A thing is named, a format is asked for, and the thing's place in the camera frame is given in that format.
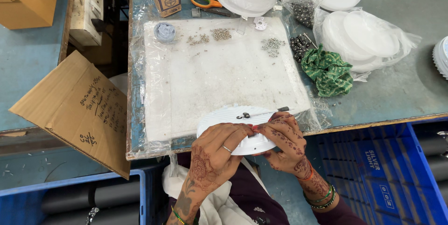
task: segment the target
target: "green bangle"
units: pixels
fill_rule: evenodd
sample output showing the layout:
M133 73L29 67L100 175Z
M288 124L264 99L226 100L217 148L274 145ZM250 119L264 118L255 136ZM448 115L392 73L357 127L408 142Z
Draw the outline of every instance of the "green bangle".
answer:
M180 218L180 216L176 213L176 211L174 211L174 208L171 206L171 210L172 210L172 212L174 213L174 215L179 219L179 221L180 222L182 222L182 224L184 224L184 225L188 225L186 222L184 222L181 218Z
M305 200L307 200L308 202L321 202L321 201L325 200L330 195L330 193L332 192L332 185L330 184L330 182L328 182L328 181L326 181L326 182L328 184L328 193L327 193L327 195L325 197L323 197L322 199L319 199L319 200L311 200L311 199L308 199L306 197L305 191L304 191L303 192L303 196L305 197Z
M334 202L334 200L335 200L335 197L336 197L336 191L335 191L335 187L334 187L333 185L332 185L331 189L332 189L332 192L333 192L333 196L332 196L332 198L330 199L330 201L327 202L326 204L321 205L321 206L318 206L318 205L311 204L308 200L306 200L306 202L307 202L312 208L316 208L316 209L324 209L324 208L329 207L331 204L333 204L333 202Z
M174 215L179 219L179 221L182 222L182 224L184 224L184 225L188 225L187 222L184 222L184 221L180 218L180 216L176 213L176 211L174 211L174 208L172 207L172 205L171 205L171 210L172 210L172 212L174 213ZM198 219L196 219L196 217L195 217L194 220L193 220L193 224L196 224L196 225L199 224Z

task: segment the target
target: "blue plastic crate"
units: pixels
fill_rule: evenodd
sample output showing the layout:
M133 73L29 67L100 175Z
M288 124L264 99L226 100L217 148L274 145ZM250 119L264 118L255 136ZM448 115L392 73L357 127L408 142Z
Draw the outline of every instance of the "blue plastic crate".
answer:
M166 219L168 196L160 190L164 166L165 164L159 164L130 171L131 176L140 177L140 225L159 225ZM103 173L1 190L0 224L38 225L46 216L40 207L42 197L48 189L118 177L120 175L116 173Z
M448 224L412 123L323 134L317 141L328 181L367 224Z

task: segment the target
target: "small white plastic clip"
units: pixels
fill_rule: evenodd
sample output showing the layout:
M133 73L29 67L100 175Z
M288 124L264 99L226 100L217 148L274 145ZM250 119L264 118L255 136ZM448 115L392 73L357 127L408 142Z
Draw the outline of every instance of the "small white plastic clip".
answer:
M260 30L260 31L265 30L267 27L267 23L264 21L263 16L255 17L254 23L255 23L255 29Z

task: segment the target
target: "orange thread bracelet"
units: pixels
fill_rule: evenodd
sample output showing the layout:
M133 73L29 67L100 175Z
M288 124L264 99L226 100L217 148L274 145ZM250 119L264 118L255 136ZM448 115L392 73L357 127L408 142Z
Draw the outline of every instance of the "orange thread bracelet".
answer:
M313 173L314 173L314 170L313 170L313 166L311 165L311 162L310 161L308 161L308 164L310 164L310 168L311 168L311 175L308 177L308 179L304 179L304 180L302 180L302 179L300 179L299 177L297 177L296 176L296 178L299 180L299 181L309 181L310 179L311 179L311 177L313 176Z

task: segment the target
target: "cardboard flap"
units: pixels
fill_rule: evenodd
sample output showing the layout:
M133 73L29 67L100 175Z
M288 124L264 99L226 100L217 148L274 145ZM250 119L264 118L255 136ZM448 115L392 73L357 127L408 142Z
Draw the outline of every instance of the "cardboard flap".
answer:
M78 51L9 109L129 179L126 95Z

